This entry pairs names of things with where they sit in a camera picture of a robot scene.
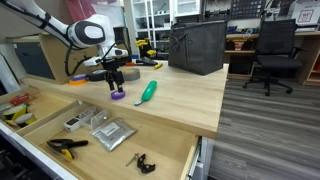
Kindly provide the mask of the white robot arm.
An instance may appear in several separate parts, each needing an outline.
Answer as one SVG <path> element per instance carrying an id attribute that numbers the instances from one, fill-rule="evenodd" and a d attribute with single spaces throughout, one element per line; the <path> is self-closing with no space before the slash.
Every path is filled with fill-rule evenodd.
<path id="1" fill-rule="evenodd" d="M 74 75 L 81 64 L 86 66 L 101 64 L 106 70 L 105 80 L 110 90 L 123 92 L 124 78 L 122 72 L 118 70 L 117 59 L 128 57 L 129 53 L 117 47 L 114 29 L 108 16 L 94 14 L 87 19 L 67 25 L 39 7 L 34 0 L 0 0 L 0 5 L 58 38 L 68 47 L 68 54 L 72 49 L 82 50 L 96 46 L 98 54 L 78 62 L 72 72 L 69 71 L 69 55 L 67 54 L 64 60 L 65 74 Z"/>

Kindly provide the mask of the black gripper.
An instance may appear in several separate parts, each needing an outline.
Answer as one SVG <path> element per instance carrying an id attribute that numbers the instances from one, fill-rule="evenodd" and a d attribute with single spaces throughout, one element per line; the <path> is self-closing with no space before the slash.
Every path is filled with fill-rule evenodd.
<path id="1" fill-rule="evenodd" d="M 124 78 L 122 72 L 118 70 L 119 63 L 115 59 L 106 59 L 102 61 L 103 68 L 106 70 L 106 80 L 110 90 L 113 90 L 113 83 L 117 84 L 117 91 L 124 92 L 122 83 Z"/>

